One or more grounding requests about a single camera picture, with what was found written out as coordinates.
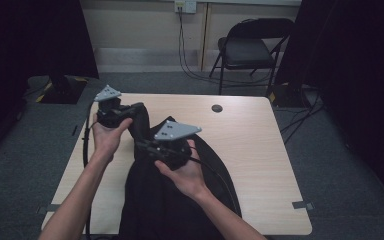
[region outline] wooden table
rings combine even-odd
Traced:
[[[214,149],[230,172],[243,219],[260,233],[311,233],[306,209],[292,206],[292,202],[302,201],[302,196],[268,99],[164,94],[123,94],[121,99],[123,105],[143,102],[149,112],[151,127],[168,116],[181,123],[202,127],[203,131],[198,135]],[[223,111],[213,112],[214,104],[221,105]],[[96,111],[97,104],[92,107],[92,113]],[[83,170],[82,137],[83,133],[52,204],[64,200]],[[90,140],[89,149],[93,149],[93,140]],[[133,139],[125,132],[93,202],[91,233],[118,233],[124,183],[132,162]],[[46,215],[43,226],[51,215]]]

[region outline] black pants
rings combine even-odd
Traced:
[[[150,129],[145,109],[145,114],[135,118],[129,130],[135,141],[150,140],[163,123]],[[197,135],[189,139],[195,141],[201,161],[207,162],[218,173],[202,167],[207,187],[241,216],[232,180],[221,159]],[[136,145],[134,157],[126,180],[120,239],[223,239],[201,207],[159,172],[154,165],[155,159]]]

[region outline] chair seat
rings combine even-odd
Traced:
[[[219,49],[225,41],[225,37],[219,39]],[[267,46],[260,39],[231,38],[226,45],[225,56],[227,69],[271,68],[275,64]]]

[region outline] person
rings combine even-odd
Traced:
[[[106,128],[98,122],[93,125],[95,149],[89,163],[61,206],[45,225],[39,239],[80,239],[105,169],[113,160],[121,135],[132,122],[131,118],[127,118],[115,129]],[[192,157],[199,159],[194,141],[188,140],[188,144],[191,146]],[[266,239],[211,193],[204,182],[199,163],[188,161],[185,166],[175,171],[171,171],[160,160],[155,161],[155,166],[161,174],[170,178],[183,194],[203,209],[225,239]]]

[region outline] carpeted floor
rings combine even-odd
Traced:
[[[254,79],[263,78],[262,74]],[[53,198],[79,137],[87,106],[105,84],[126,93],[217,94],[218,85],[172,73],[102,73],[91,80],[76,105],[39,104],[40,92],[26,96],[22,119],[0,143],[0,239],[37,239],[44,215],[37,209]],[[245,73],[227,79],[249,79]],[[47,77],[29,80],[31,90]],[[264,88],[226,89],[226,95],[263,96]],[[308,92],[310,102],[315,92]],[[316,109],[322,107],[316,103]],[[306,113],[277,109],[280,129]],[[287,139],[291,127],[283,133]],[[286,144],[302,196],[312,202],[313,232],[273,239],[384,239],[384,189],[372,171],[346,147],[334,120],[321,110]]]

